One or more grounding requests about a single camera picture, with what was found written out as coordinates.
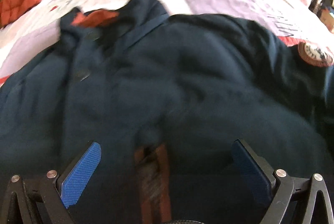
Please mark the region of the navy blue padded coat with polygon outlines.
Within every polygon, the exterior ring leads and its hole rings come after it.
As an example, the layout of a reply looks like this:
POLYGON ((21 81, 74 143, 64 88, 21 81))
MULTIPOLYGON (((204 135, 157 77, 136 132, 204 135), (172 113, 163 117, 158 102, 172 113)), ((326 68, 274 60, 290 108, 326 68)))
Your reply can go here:
POLYGON ((59 40, 1 87, 1 191, 67 165, 89 140, 100 163, 78 223, 176 219, 258 223, 230 153, 244 139, 291 176, 333 188, 333 67, 317 67, 260 24, 169 15, 159 0, 72 9, 59 40))

